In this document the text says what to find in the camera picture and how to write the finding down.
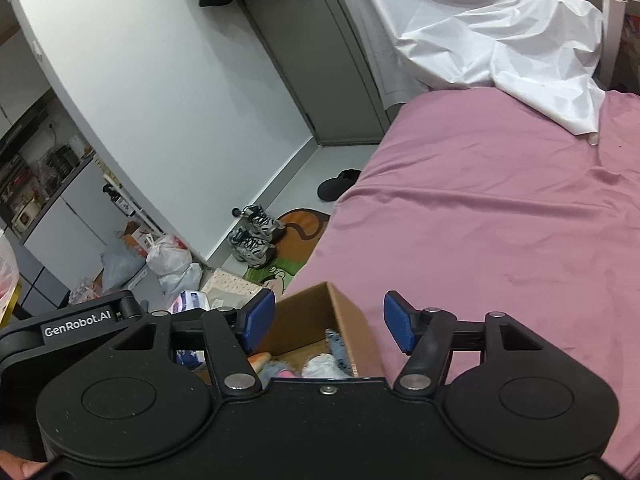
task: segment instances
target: gray door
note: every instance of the gray door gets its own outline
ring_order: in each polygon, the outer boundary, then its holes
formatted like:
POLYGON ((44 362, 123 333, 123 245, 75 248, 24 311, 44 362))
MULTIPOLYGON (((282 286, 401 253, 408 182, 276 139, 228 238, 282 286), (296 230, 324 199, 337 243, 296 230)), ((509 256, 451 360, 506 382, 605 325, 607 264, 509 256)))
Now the gray door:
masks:
POLYGON ((338 0, 245 0, 321 144, 379 142, 388 121, 338 0))

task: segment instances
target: black slipper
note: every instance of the black slipper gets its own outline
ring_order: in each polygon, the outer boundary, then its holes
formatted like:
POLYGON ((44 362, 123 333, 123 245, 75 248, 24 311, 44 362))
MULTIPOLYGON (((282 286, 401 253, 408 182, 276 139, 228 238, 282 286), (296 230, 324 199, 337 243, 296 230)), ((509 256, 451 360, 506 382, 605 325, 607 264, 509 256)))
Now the black slipper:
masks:
POLYGON ((340 195, 347 191, 360 176, 360 170, 344 170, 335 178, 325 180, 318 186, 318 198, 323 202, 338 200, 340 195))

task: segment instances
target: shoelace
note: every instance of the shoelace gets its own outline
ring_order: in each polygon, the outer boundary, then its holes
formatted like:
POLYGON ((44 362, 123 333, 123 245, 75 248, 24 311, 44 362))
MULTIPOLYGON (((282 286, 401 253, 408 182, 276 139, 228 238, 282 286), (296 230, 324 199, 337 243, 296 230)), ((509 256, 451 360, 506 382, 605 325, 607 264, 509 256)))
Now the shoelace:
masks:
POLYGON ((271 218, 264 212, 264 209, 258 209, 249 215, 249 220, 258 225, 265 225, 271 221, 271 218))
POLYGON ((259 246, 263 245, 264 241, 261 238, 257 238, 252 236, 249 231, 245 231, 242 233, 239 244, 244 245, 250 251, 257 249, 259 246))

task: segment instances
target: kitchen counter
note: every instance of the kitchen counter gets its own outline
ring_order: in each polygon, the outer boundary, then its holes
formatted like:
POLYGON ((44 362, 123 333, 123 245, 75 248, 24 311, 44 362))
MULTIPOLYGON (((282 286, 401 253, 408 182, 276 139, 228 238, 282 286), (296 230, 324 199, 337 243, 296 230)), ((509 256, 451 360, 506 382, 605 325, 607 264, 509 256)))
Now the kitchen counter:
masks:
POLYGON ((40 220, 42 220, 44 215, 46 215, 47 211, 51 208, 53 203, 60 198, 60 195, 62 195, 63 191, 69 186, 69 184, 73 182, 73 180, 81 173, 81 171, 84 170, 84 168, 86 168, 87 165, 92 160, 94 160, 94 155, 95 153, 92 153, 91 155, 88 155, 80 160, 80 164, 78 164, 78 166, 76 166, 74 170, 71 173, 69 173, 69 175, 66 176, 66 178, 62 181, 62 183, 60 183, 60 186, 58 187, 56 192, 52 195, 52 197, 49 200, 47 200, 47 203, 42 207, 42 209, 40 210, 36 218, 33 220, 33 222, 31 222, 31 225, 29 225, 27 230, 21 235, 19 235, 18 233, 15 234, 18 237, 18 240, 20 240, 22 243, 25 243, 27 238, 29 238, 31 233, 33 233, 33 230, 38 225, 38 222, 40 222, 40 220))

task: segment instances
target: white sheet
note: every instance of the white sheet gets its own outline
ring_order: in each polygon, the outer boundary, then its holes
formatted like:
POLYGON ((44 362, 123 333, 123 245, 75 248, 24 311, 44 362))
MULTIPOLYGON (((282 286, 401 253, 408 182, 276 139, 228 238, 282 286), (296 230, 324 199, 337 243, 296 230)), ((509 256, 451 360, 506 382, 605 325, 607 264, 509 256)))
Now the white sheet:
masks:
POLYGON ((496 86, 574 135, 598 130, 602 14, 589 2, 345 1, 385 108, 430 88, 496 86))

